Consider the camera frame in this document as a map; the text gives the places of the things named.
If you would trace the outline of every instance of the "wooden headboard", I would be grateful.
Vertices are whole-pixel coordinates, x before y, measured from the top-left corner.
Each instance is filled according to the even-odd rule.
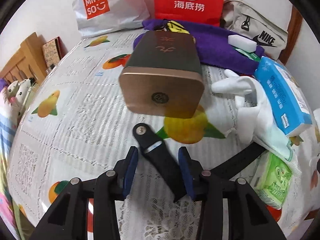
[[[42,45],[37,34],[32,33],[20,44],[20,49],[0,71],[0,78],[10,84],[15,80],[20,82],[33,77],[38,84],[41,84],[47,76]]]

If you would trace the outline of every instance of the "blue tissue pack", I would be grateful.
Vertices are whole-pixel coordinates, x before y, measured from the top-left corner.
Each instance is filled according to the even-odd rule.
[[[301,90],[284,66],[262,57],[254,76],[266,92],[276,124],[287,137],[298,136],[312,125]]]

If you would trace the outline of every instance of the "green tissue pack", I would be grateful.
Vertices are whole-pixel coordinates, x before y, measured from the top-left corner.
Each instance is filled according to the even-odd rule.
[[[291,177],[289,167],[280,158],[266,151],[261,155],[250,185],[265,204],[279,210],[287,196]]]

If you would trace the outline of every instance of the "yellow fruit print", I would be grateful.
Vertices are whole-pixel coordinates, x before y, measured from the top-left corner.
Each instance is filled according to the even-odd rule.
[[[292,146],[292,145],[299,146],[300,143],[303,142],[303,140],[300,136],[290,137],[290,141],[291,141],[290,146]]]
[[[317,142],[320,142],[320,132],[319,132],[319,128],[318,126],[316,126],[315,128],[315,134],[316,134],[316,138],[317,138]]]
[[[24,211],[23,206],[19,204],[18,207],[19,207],[21,213],[22,213],[25,217],[27,217],[26,212]]]
[[[157,132],[157,135],[162,139],[172,138],[184,144],[197,143],[203,137],[225,138],[217,128],[208,122],[207,115],[201,105],[198,105],[192,118],[165,117],[164,126]]]
[[[56,104],[59,95],[59,90],[53,92],[46,100],[42,101],[31,114],[38,114],[38,116],[42,118],[48,116],[49,114],[58,115]]]
[[[98,37],[94,41],[91,41],[91,43],[88,46],[84,47],[84,48],[94,47],[94,46],[97,46],[97,45],[99,45],[101,43],[110,42],[110,41],[107,40],[107,38],[108,38],[108,36]]]

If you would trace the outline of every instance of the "silver rivet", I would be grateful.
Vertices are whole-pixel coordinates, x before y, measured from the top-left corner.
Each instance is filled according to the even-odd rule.
[[[110,170],[110,171],[107,171],[106,172],[106,175],[108,176],[108,177],[112,177],[112,176],[114,176],[116,174],[116,172],[114,171],[114,170]]]
[[[244,178],[239,178],[237,179],[238,183],[241,184],[241,185],[244,185],[247,183],[247,181],[244,179]]]
[[[203,170],[203,171],[201,172],[201,174],[202,174],[203,176],[205,176],[205,177],[209,177],[209,176],[211,175],[211,172],[208,171],[208,170]]]
[[[75,185],[75,184],[78,184],[79,181],[80,181],[79,178],[73,178],[73,179],[70,180],[70,183],[71,183],[72,185]]]
[[[136,129],[136,133],[138,135],[142,135],[142,134],[145,134],[147,131],[147,129],[144,127],[144,126],[139,126],[137,129]]]

